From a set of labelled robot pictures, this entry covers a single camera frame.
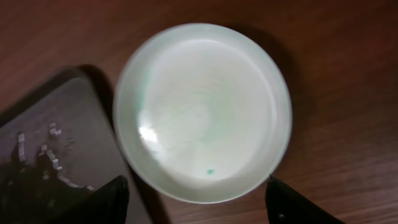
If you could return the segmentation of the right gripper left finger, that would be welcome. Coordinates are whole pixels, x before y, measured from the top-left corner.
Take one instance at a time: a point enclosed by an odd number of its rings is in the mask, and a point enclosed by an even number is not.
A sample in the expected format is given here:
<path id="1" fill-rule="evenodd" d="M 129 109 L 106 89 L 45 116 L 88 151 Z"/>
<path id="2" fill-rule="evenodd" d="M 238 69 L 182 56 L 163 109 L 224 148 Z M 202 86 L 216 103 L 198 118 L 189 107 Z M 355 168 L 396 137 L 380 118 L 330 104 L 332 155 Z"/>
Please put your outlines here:
<path id="1" fill-rule="evenodd" d="M 125 224 L 129 204 L 129 185 L 117 176 L 86 200 L 52 219 L 54 224 Z"/>

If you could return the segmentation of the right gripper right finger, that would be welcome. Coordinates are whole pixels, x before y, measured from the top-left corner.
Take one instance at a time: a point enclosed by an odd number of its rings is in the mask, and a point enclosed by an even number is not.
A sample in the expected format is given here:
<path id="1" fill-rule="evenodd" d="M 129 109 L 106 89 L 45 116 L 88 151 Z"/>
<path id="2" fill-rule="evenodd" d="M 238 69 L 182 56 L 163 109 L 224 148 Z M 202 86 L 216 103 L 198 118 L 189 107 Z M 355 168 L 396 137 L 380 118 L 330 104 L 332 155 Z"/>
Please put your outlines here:
<path id="1" fill-rule="evenodd" d="M 344 224 L 272 175 L 265 203 L 270 224 Z"/>

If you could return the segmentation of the white plate top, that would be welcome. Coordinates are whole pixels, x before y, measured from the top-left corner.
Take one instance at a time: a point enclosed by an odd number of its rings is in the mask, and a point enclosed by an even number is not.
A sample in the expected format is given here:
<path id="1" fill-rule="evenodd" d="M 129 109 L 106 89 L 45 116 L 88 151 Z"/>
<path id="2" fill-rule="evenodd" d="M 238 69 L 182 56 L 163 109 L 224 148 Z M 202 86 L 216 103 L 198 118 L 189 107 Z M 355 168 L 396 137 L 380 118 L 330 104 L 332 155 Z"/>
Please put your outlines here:
<path id="1" fill-rule="evenodd" d="M 260 186 L 292 130 L 286 82 L 270 55 L 215 24 L 184 24 L 144 42 L 121 73 L 113 104 L 121 150 L 158 192 L 220 203 Z"/>

